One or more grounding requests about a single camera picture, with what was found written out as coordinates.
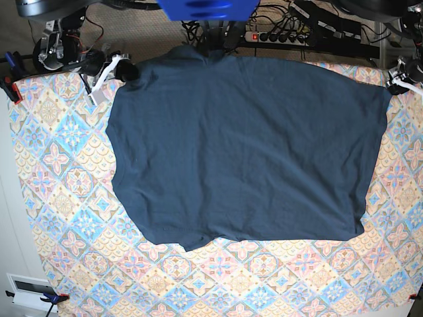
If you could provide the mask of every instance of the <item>patterned tablecloth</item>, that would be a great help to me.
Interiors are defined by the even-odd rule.
[[[374,69],[317,65],[384,81]],[[113,193],[104,130],[118,82],[104,85],[109,102],[99,107],[84,101],[72,73],[17,85],[24,100],[9,103],[17,168],[46,276],[70,294],[60,316],[335,317],[403,305],[423,282],[423,105],[412,93],[391,101],[363,235],[220,238],[186,253],[146,241]]]

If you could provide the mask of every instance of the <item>dark blue t-shirt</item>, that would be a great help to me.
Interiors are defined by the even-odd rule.
[[[112,184],[154,244],[349,240],[391,95],[320,67],[204,57],[183,46],[139,64],[107,127]]]

